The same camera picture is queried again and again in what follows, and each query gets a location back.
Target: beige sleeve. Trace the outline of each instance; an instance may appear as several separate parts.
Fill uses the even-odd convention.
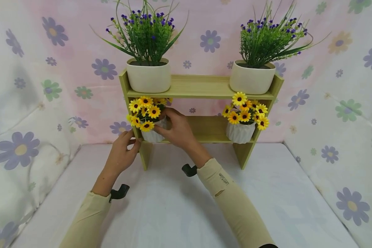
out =
[[[76,214],[60,248],[95,248],[99,231],[110,209],[110,195],[100,196],[89,192]]]
[[[260,215],[243,190],[210,159],[197,175],[215,199],[241,248],[259,248],[274,244]]]

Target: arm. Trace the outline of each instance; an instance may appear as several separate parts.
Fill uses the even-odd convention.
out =
[[[118,176],[132,164],[141,146],[139,141],[131,140],[132,136],[132,131],[123,132],[114,141],[105,167],[81,204],[60,248],[97,247],[99,231],[111,205],[110,190]],[[128,151],[130,144],[134,147]]]
[[[276,247],[268,245],[274,242],[248,196],[196,140],[184,115],[169,108],[165,112],[171,119],[172,129],[155,127],[155,131],[182,148],[193,160],[198,177],[215,199],[240,247]]]

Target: white flower pot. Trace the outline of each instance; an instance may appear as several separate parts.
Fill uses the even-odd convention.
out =
[[[266,93],[273,81],[276,67],[267,63],[269,69],[246,68],[238,64],[245,63],[244,60],[236,60],[233,63],[230,76],[230,88],[236,92],[260,95]]]
[[[252,135],[255,131],[255,123],[251,125],[230,124],[227,123],[226,136],[229,140],[237,144],[245,144],[251,141]]]
[[[127,61],[128,80],[134,91],[141,93],[168,91],[171,86],[171,68],[167,59],[160,60],[166,63],[161,66],[130,65],[134,61],[135,58]]]
[[[167,129],[167,119],[163,118],[158,122],[155,122],[154,125],[161,126],[164,129]],[[150,130],[149,132],[141,132],[142,137],[145,141],[150,143],[159,143],[165,139],[162,135],[159,135],[154,130]]]

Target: black clip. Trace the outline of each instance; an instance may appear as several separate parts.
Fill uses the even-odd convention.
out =
[[[129,188],[130,187],[128,185],[122,184],[118,190],[113,190],[112,189],[110,191],[111,196],[110,196],[109,202],[111,203],[111,200],[112,199],[121,199],[121,198],[124,198],[127,195],[127,192],[129,190]]]
[[[189,164],[185,164],[182,166],[182,170],[188,177],[193,177],[197,174],[197,166],[190,167]]]

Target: floral backdrop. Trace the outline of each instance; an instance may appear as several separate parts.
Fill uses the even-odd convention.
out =
[[[240,25],[264,1],[179,2],[174,34],[188,11],[189,18],[165,55],[172,73],[230,75],[241,57]],[[277,14],[291,2],[283,0]],[[169,3],[151,0],[156,7]],[[110,0],[0,1],[0,185],[13,182],[0,191],[8,196],[0,209],[11,213],[0,218],[0,245],[37,208],[19,212],[14,201],[40,203],[79,143],[111,143],[131,128],[118,80],[129,57],[89,27],[111,39],[105,29],[114,14]],[[275,62],[285,82],[259,141],[285,141],[359,245],[372,246],[372,0],[299,1],[294,16],[300,15],[315,42],[330,35]],[[217,115],[227,102],[174,99],[172,107]],[[43,156],[53,163],[40,162]],[[6,194],[14,183],[24,191]]]

